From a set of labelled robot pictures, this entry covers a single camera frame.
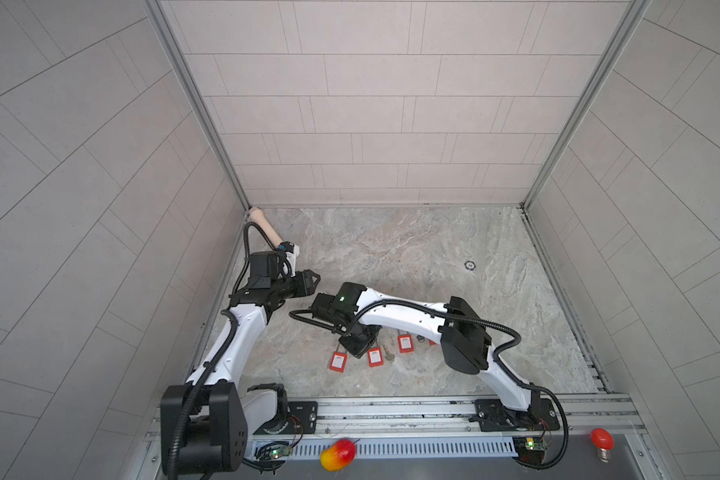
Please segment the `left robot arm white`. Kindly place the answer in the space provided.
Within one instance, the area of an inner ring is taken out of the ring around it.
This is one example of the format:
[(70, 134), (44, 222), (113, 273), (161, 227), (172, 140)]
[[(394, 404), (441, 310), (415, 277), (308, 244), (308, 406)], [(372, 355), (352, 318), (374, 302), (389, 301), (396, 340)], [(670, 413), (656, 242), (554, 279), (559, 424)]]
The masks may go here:
[(162, 471), (169, 479), (198, 474), (207, 479), (233, 472), (245, 461), (249, 437), (264, 425), (288, 422), (288, 401), (280, 384), (265, 384), (239, 394), (244, 367), (272, 314), (290, 298), (313, 295), (319, 274), (299, 271), (299, 249), (284, 241), (259, 209), (243, 229), (255, 229), (267, 250), (251, 252), (221, 314), (226, 324), (201, 365), (180, 385), (169, 387), (160, 402)]

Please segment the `red padlock with label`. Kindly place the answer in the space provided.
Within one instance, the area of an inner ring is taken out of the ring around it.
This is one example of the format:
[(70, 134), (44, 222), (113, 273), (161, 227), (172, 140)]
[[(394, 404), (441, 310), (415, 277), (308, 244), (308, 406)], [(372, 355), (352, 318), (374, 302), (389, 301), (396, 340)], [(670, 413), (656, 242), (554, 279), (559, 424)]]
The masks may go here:
[(399, 352), (402, 354), (411, 353), (415, 350), (412, 336), (410, 334), (399, 334), (397, 336)]

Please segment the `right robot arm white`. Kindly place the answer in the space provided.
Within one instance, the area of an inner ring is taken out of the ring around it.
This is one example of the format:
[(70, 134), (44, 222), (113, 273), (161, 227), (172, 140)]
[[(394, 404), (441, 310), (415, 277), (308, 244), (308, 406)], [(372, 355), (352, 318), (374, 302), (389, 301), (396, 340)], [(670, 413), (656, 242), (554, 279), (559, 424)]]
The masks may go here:
[(505, 419), (494, 422), (499, 428), (531, 431), (545, 427), (544, 412), (556, 415), (562, 441), (555, 456), (545, 460), (521, 454), (515, 459), (518, 465), (547, 470), (567, 453), (569, 424), (557, 396), (521, 377), (501, 358), (521, 343), (521, 334), (480, 318), (460, 297), (453, 296), (445, 303), (417, 302), (346, 282), (338, 293), (319, 293), (309, 308), (292, 310), (289, 317), (339, 335), (340, 345), (357, 358), (371, 351), (384, 327), (422, 336), (441, 347), (448, 367), (480, 378), (498, 396)]

